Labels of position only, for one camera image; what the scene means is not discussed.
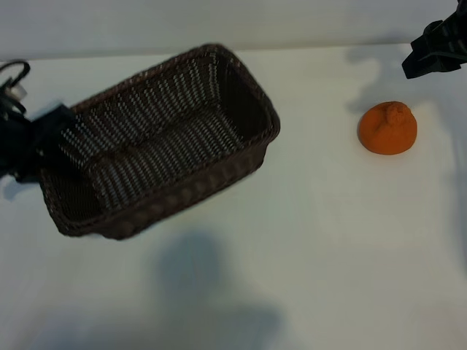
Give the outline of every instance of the brown wicker basket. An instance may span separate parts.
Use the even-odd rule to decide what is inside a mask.
[[[73,107],[63,152],[79,180],[41,171],[68,236],[125,239],[251,174],[279,133],[274,108],[239,59],[210,44]]]

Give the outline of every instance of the white surface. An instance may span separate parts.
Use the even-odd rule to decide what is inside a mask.
[[[455,0],[3,0],[0,58],[165,53],[205,42],[242,49],[411,42],[455,8]]]
[[[467,349],[466,71],[405,80],[408,47],[241,52],[282,120],[253,176],[130,241],[65,238],[3,179],[0,348]],[[34,113],[161,56],[35,61]],[[401,100],[417,142],[379,156],[362,113]]]

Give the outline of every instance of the white table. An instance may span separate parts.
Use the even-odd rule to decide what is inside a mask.
[[[467,349],[467,71],[406,80],[404,45],[239,52],[282,131],[253,176],[124,242],[58,233],[0,181],[0,349]],[[33,61],[37,115],[168,56]],[[418,121],[366,151],[369,107]]]

